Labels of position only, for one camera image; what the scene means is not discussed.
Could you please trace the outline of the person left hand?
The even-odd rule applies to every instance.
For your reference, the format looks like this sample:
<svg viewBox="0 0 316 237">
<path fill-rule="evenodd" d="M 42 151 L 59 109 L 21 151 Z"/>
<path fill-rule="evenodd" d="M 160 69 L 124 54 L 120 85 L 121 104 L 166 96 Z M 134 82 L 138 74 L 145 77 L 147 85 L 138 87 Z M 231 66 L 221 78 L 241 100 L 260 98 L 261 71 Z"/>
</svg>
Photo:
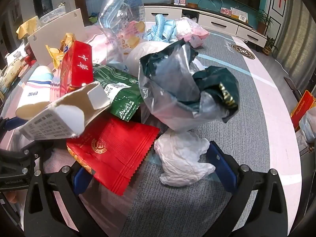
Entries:
<svg viewBox="0 0 316 237">
<path fill-rule="evenodd" d="M 6 199 L 10 202 L 10 203 L 17 203 L 17 192 L 14 190 L 14 191 L 8 191 L 8 192 L 5 192 L 4 193 Z"/>
</svg>

